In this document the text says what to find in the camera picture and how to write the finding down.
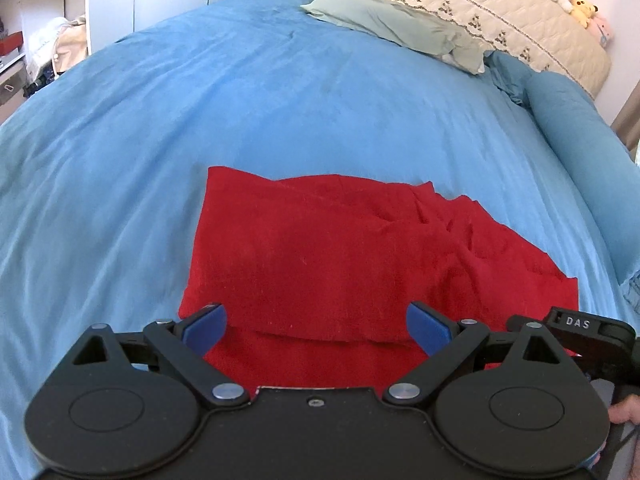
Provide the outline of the person's right hand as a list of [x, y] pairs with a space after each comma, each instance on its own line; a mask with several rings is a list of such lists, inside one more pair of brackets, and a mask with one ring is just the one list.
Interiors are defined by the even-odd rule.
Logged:
[[[640, 400], [638, 394], [630, 394], [623, 401], [612, 404], [608, 408], [608, 420], [614, 425], [625, 425], [629, 422], [634, 425], [635, 430], [639, 430]], [[629, 479], [639, 478], [639, 454], [639, 437], [636, 437], [634, 455], [632, 456], [631, 468], [628, 474]]]

